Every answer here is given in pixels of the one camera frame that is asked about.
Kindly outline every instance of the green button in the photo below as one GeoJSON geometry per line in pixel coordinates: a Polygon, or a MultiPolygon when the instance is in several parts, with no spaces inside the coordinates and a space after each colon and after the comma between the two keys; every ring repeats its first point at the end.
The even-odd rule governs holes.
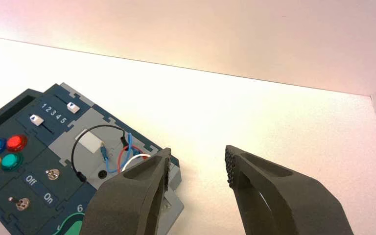
{"type": "Polygon", "coordinates": [[[22,156],[14,153],[7,154],[0,163],[2,169],[5,171],[11,171],[19,167],[22,163],[22,156]]]}

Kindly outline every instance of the black wire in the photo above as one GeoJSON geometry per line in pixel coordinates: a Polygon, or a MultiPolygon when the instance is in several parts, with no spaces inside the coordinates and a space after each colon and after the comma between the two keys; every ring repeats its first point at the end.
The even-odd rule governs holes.
{"type": "Polygon", "coordinates": [[[96,128],[99,128],[99,127],[112,127],[112,128],[115,128],[115,129],[118,129],[118,130],[122,131],[123,132],[123,136],[120,138],[120,140],[122,141],[123,145],[125,145],[125,143],[126,143],[126,139],[125,139],[125,136],[124,136],[124,130],[122,128],[120,128],[120,127],[113,126],[113,125],[97,125],[97,126],[89,128],[86,131],[84,131],[83,133],[81,133],[81,135],[74,142],[74,145],[72,146],[72,150],[71,150],[71,165],[72,165],[72,169],[75,172],[75,175],[80,179],[81,182],[86,182],[87,181],[87,177],[83,173],[81,173],[80,171],[77,171],[77,169],[75,168],[75,165],[74,165],[74,151],[75,151],[75,147],[77,146],[77,144],[80,141],[80,139],[87,132],[89,132],[91,130],[94,130],[96,128]]]}

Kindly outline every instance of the white table surface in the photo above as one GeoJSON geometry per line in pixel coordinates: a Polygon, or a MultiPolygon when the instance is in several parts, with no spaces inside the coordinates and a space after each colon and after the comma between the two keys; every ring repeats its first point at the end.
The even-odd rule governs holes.
{"type": "Polygon", "coordinates": [[[185,209],[170,234],[244,234],[226,182],[226,144],[318,179],[355,234],[376,234],[369,97],[0,40],[0,107],[27,88],[62,82],[172,148],[185,209]]]}

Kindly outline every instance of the red button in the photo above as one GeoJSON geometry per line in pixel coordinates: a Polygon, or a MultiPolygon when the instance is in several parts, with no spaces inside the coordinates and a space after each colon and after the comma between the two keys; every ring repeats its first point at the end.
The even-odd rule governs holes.
{"type": "Polygon", "coordinates": [[[11,138],[9,138],[6,142],[6,148],[10,152],[18,152],[25,147],[27,141],[28,139],[25,135],[11,136],[11,138]]]}

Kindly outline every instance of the control panel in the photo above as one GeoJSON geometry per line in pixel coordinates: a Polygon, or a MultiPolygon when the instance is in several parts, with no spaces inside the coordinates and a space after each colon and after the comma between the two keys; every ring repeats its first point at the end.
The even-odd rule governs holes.
{"type": "MultiPolygon", "coordinates": [[[[26,90],[0,109],[0,222],[13,235],[77,235],[100,185],[120,174],[121,168],[144,160],[136,155],[150,156],[159,150],[67,84],[56,84],[44,93],[26,90]],[[97,125],[118,128],[86,132],[97,125]],[[73,163],[86,175],[84,182],[73,171],[74,144],[73,163]]],[[[160,235],[169,231],[184,208],[174,193],[180,182],[179,162],[172,157],[172,190],[165,193],[160,235]]]]}

